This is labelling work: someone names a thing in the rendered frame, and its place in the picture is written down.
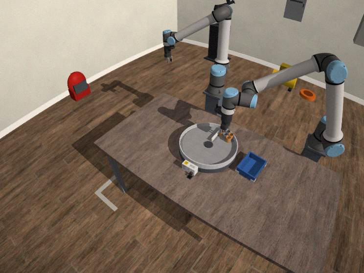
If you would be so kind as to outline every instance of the wooden floor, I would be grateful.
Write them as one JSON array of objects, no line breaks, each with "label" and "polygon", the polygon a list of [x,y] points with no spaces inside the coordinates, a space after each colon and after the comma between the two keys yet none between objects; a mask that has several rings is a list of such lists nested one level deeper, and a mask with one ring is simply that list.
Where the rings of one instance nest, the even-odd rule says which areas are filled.
[{"label": "wooden floor", "polygon": [[[111,183],[102,192],[118,209],[96,196],[113,176],[93,144],[105,132],[161,93],[204,108],[213,64],[203,59],[207,49],[178,43],[172,55],[167,64],[161,48],[128,63],[90,83],[90,95],[78,102],[67,97],[0,140],[1,273],[284,272],[190,217],[122,166],[129,191]],[[272,73],[230,57],[226,87],[240,89]],[[316,100],[303,100],[302,88]],[[300,153],[325,109],[324,89],[298,79],[291,92],[285,86],[261,92],[257,107],[237,108],[233,122]],[[343,177],[323,273],[363,273],[363,105],[344,99],[342,131],[344,154],[319,161]]]}]

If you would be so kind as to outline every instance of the table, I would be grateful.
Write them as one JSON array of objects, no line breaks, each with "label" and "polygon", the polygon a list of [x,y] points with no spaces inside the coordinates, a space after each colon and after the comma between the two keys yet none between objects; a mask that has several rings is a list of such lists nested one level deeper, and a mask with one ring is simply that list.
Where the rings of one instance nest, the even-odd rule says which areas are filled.
[{"label": "table", "polygon": [[234,123],[239,151],[268,161],[255,183],[231,169],[197,173],[181,168],[179,137],[196,123],[220,118],[161,94],[95,144],[117,162],[214,229],[295,273],[324,266],[338,207],[341,176]]}]

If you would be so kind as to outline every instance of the blue plastic tray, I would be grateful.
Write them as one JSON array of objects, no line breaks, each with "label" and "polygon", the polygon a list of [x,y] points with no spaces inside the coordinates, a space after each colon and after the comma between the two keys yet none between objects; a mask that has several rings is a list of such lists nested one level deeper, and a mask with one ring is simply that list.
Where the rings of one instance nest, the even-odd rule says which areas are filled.
[{"label": "blue plastic tray", "polygon": [[266,160],[249,152],[236,167],[236,172],[254,182],[266,164]]}]

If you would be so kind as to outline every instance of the white floor marking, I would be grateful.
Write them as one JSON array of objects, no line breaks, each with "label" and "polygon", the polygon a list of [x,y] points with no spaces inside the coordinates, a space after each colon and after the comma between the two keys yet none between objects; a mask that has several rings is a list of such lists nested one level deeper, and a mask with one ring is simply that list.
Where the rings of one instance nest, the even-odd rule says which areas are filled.
[{"label": "white floor marking", "polygon": [[95,191],[95,194],[98,196],[98,197],[100,197],[100,199],[102,200],[102,201],[104,201],[104,203],[106,204],[106,205],[108,205],[113,211],[116,211],[117,210],[117,207],[113,204],[113,203],[111,203],[110,202],[110,200],[109,199],[107,199],[101,192],[104,190],[104,189],[106,189],[107,188],[107,186],[108,185],[110,185],[113,181],[115,180],[115,176],[113,176],[113,177],[111,177],[109,180],[107,180],[106,181],[106,183],[105,184],[103,184],[102,186],[101,186],[101,188],[99,188],[97,191]]}]

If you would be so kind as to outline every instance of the beige wall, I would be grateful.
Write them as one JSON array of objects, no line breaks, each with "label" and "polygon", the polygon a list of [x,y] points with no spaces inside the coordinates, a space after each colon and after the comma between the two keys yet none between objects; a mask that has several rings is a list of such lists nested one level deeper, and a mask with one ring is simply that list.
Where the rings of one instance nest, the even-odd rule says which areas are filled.
[{"label": "beige wall", "polygon": [[[224,0],[178,0],[178,30],[207,16]],[[317,53],[335,54],[348,68],[345,92],[364,99],[364,47],[353,42],[364,1],[307,1],[302,22],[283,18],[286,1],[236,0],[229,49],[275,64],[294,65]],[[208,27],[188,39],[208,43]],[[324,73],[310,78],[325,82]]]},{"label": "beige wall", "polygon": [[0,131],[66,91],[162,43],[177,0],[2,1]]}]

